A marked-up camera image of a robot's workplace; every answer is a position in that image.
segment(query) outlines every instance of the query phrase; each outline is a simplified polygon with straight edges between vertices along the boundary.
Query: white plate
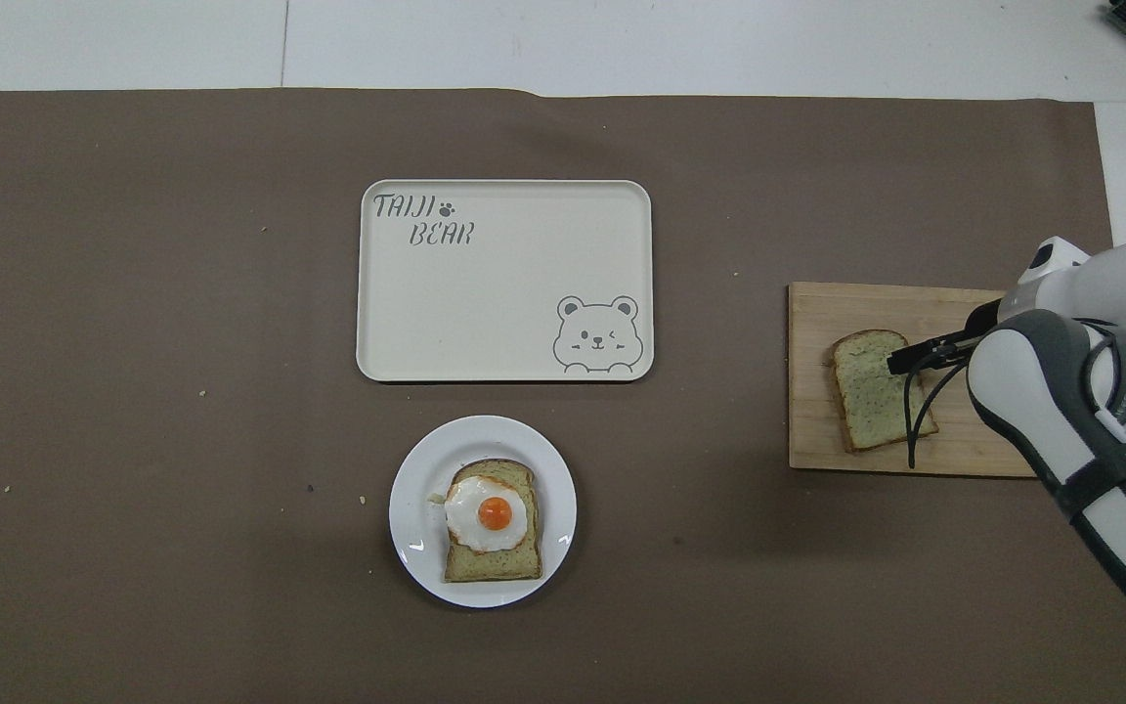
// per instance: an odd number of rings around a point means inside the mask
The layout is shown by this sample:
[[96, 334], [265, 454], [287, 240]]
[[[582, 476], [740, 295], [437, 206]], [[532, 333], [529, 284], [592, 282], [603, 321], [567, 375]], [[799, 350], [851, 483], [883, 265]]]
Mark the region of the white plate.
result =
[[373, 184], [359, 369], [385, 382], [641, 378], [654, 360], [651, 234], [631, 180]]
[[[537, 494], [542, 578], [535, 580], [447, 582], [449, 537], [446, 508], [430, 493], [446, 494], [455, 472], [491, 457], [516, 460], [533, 470]], [[388, 492], [388, 533], [397, 558], [436, 597], [459, 606], [488, 609], [504, 606], [537, 591], [551, 579], [572, 546], [575, 532], [575, 485], [563, 455], [519, 420], [500, 416], [468, 416], [450, 420], [425, 436], [397, 469]]]

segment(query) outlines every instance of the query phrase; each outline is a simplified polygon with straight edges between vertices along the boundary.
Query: cartoon bear face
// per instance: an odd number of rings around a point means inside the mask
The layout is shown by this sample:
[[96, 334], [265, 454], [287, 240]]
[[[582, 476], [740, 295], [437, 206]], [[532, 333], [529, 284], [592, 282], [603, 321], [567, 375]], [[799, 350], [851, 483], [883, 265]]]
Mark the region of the cartoon bear face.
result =
[[571, 371], [607, 373], [616, 366], [632, 366], [641, 359], [644, 347], [637, 336], [634, 318], [637, 302], [626, 295], [613, 300], [609, 306], [586, 306], [575, 295], [560, 300], [558, 338], [554, 339], [554, 358]]

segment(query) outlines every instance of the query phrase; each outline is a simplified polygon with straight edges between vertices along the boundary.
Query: white floor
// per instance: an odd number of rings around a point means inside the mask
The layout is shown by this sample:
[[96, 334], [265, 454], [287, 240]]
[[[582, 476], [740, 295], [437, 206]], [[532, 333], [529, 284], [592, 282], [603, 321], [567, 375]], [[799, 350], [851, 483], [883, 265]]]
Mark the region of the white floor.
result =
[[1111, 224], [1126, 241], [1126, 37], [1102, 21], [1103, 6], [0, 0], [0, 90], [495, 86], [1085, 100], [1098, 103]]

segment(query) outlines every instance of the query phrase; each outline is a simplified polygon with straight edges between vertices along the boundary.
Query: bread slice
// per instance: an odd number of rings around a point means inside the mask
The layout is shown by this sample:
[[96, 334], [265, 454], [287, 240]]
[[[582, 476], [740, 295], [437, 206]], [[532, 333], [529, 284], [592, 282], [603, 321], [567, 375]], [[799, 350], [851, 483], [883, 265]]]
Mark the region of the bread slice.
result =
[[533, 471], [513, 460], [481, 460], [466, 464], [455, 474], [450, 485], [470, 476], [488, 476], [512, 487], [528, 509], [528, 532], [510, 550], [474, 552], [459, 545], [450, 534], [450, 552], [446, 556], [446, 581], [494, 581], [540, 579], [542, 552], [537, 549], [537, 494], [533, 491]]
[[[906, 440], [906, 420], [902, 411], [905, 374], [888, 373], [885, 357], [908, 346], [905, 337], [893, 330], [861, 330], [837, 340], [832, 346], [832, 378], [841, 407], [841, 426], [847, 452]], [[911, 382], [911, 422], [923, 406], [920, 380]], [[937, 433], [932, 411], [924, 416], [920, 436]]]

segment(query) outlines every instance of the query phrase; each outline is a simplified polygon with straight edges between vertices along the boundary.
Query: wooden cutting board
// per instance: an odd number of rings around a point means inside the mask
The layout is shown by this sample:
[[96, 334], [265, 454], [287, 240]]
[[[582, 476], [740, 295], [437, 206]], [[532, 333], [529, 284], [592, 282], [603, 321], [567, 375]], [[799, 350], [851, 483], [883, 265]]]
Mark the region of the wooden cutting board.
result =
[[[1024, 457], [982, 422], [967, 396], [966, 373], [936, 398], [932, 416], [941, 433], [915, 445], [915, 467], [906, 466], [906, 444], [849, 454], [841, 445], [828, 351], [837, 339], [867, 329], [888, 329], [911, 344], [962, 330], [978, 304], [1001, 291], [927, 288], [912, 285], [789, 285], [789, 466], [819, 470], [929, 473], [930, 475], [1030, 478]], [[921, 374], [924, 392], [945, 371]]]

